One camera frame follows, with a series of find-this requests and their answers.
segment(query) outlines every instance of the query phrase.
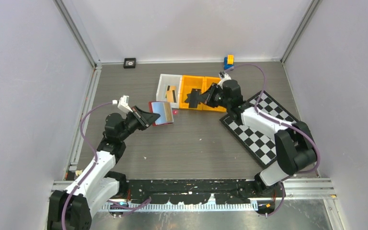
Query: red object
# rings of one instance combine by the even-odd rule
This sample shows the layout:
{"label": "red object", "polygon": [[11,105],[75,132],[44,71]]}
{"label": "red object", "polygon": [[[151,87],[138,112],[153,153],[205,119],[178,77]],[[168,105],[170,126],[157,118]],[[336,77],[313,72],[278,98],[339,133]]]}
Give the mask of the red object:
{"label": "red object", "polygon": [[[152,109],[152,107],[151,107],[151,104],[153,103],[153,102],[149,102],[149,110],[150,110],[150,112],[151,113],[153,113],[153,109]],[[153,126],[163,126],[163,125],[168,125],[168,124],[172,124],[173,122],[170,122],[170,123],[165,123],[165,124],[161,124],[161,125],[156,125],[156,122],[153,122]]]}

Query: orange bin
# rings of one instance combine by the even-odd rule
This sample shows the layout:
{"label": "orange bin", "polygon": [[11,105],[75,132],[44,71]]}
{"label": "orange bin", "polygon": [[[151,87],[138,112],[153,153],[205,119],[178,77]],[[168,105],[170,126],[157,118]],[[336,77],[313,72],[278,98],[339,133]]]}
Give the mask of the orange bin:
{"label": "orange bin", "polygon": [[[202,92],[207,91],[212,83],[218,84],[220,81],[220,78],[216,77],[205,77],[204,78],[204,88],[202,89]],[[217,111],[217,112],[226,112],[226,109],[222,106],[218,106],[216,108],[209,107],[207,105],[204,105],[202,110],[208,110],[208,111]]]}
{"label": "orange bin", "polygon": [[194,109],[194,110],[202,110],[203,104],[198,104],[197,108],[189,108],[189,103],[185,103],[187,99],[187,94],[191,93],[192,89],[200,89],[201,93],[204,92],[204,77],[200,76],[188,76],[183,75],[183,79],[181,81],[181,90],[180,90],[180,109]]}

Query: blue block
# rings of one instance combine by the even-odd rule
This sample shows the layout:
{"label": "blue block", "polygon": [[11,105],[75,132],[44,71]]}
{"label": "blue block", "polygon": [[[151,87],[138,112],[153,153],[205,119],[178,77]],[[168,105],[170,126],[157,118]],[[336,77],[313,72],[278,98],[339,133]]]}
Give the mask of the blue block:
{"label": "blue block", "polygon": [[228,64],[228,57],[225,57],[224,59],[223,59],[223,69],[229,69],[229,68],[231,68],[233,65],[229,65]]}

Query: gray wood tabletop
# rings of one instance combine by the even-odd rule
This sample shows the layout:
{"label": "gray wood tabletop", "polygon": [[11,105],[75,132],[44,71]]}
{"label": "gray wood tabletop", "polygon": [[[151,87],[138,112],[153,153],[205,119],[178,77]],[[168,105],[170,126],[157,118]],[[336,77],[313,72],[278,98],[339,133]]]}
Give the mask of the gray wood tabletop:
{"label": "gray wood tabletop", "polygon": [[[280,62],[256,63],[266,73],[267,92],[294,116],[299,117],[288,80]],[[218,76],[222,63],[137,64],[135,69],[104,65],[93,106],[129,95],[129,105],[148,111],[156,99],[160,74]],[[261,90],[259,69],[246,66],[230,72],[245,99]],[[93,112],[87,134],[96,147],[102,138],[105,118],[119,112],[106,106]],[[220,123],[225,113],[178,110],[174,123],[136,131],[125,140],[126,151],[113,168],[128,179],[253,178],[262,170],[243,146]],[[78,169],[85,168],[92,152],[84,143]]]}

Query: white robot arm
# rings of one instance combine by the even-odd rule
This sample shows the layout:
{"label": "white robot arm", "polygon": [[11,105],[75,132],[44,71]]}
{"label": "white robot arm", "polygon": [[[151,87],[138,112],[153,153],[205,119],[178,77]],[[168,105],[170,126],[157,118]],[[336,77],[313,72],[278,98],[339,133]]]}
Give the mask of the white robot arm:
{"label": "white robot arm", "polygon": [[299,129],[312,139],[308,126],[301,121],[291,123],[280,120],[254,108],[243,100],[241,88],[236,80],[219,73],[221,81],[213,83],[199,96],[198,101],[210,106],[223,106],[232,119],[252,127],[271,138],[276,144],[277,160],[255,176],[255,189],[264,190],[316,162],[313,146],[299,133]]}

